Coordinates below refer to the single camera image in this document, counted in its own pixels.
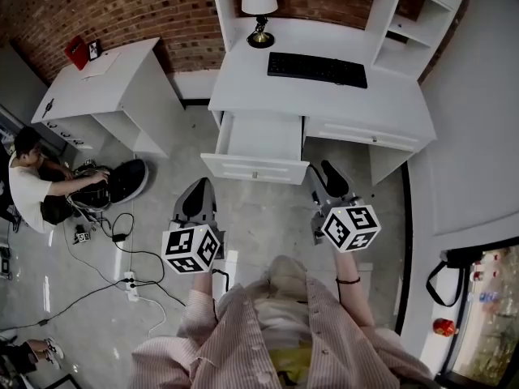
bracelet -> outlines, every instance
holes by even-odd
[[[360,282],[360,277],[357,278],[355,281],[341,281],[341,280],[339,280],[339,278],[337,277],[337,278],[335,279],[335,282],[337,282],[338,284],[352,285],[352,284],[357,284],[358,282]]]

desk drawer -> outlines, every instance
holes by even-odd
[[[200,156],[217,177],[299,185],[302,118],[224,113],[215,154]]]
[[[396,148],[407,152],[419,150],[419,141],[402,135],[347,126],[339,122],[308,118],[307,136],[321,139],[344,139],[355,143]]]
[[[79,150],[101,150],[108,135],[106,129],[89,115],[60,118],[44,124]]]

black keyboard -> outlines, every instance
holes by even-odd
[[[360,63],[294,53],[271,52],[267,75],[367,88],[366,72]]]

pink striped shirt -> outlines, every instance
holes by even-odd
[[[307,293],[312,335],[307,387],[438,387],[423,363],[375,328],[359,328],[310,276]],[[129,388],[281,388],[252,302],[238,284],[215,312],[211,297],[192,290],[177,337],[148,340],[133,352]]]

red box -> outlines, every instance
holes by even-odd
[[[88,47],[79,36],[72,39],[72,42],[65,48],[65,53],[80,71],[88,62]]]

